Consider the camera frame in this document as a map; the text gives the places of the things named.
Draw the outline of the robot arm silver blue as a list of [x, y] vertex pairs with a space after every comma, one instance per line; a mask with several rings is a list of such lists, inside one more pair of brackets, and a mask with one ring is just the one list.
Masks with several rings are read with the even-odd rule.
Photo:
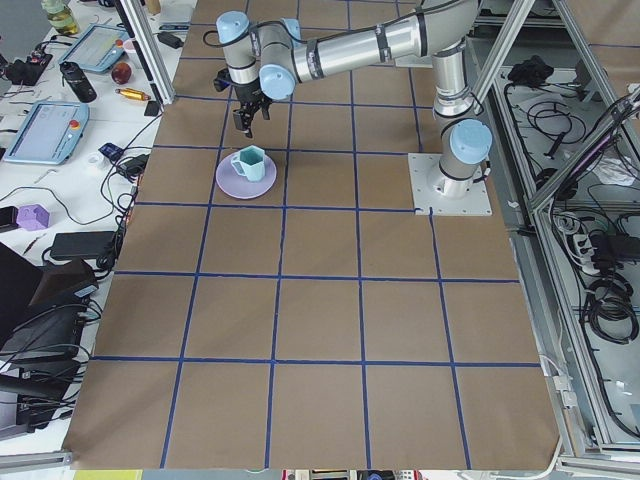
[[466, 197], [482, 181], [476, 172], [492, 142], [488, 127], [472, 116], [479, 96], [466, 79], [465, 35], [476, 15], [474, 1], [424, 1], [387, 22], [303, 39], [295, 19], [253, 22], [241, 11], [222, 13], [217, 46], [226, 66], [214, 86], [231, 88], [239, 103], [232, 113], [236, 131], [226, 144], [250, 138], [255, 114], [267, 116], [273, 102], [289, 99], [301, 84], [411, 56], [430, 58], [442, 155], [419, 181], [446, 202]]

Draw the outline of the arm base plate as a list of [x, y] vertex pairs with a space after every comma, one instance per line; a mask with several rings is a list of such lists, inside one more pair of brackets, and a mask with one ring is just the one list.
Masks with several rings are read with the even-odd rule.
[[413, 209], [416, 215], [491, 216], [492, 208], [480, 165], [470, 179], [458, 181], [440, 170], [439, 153], [409, 153]]

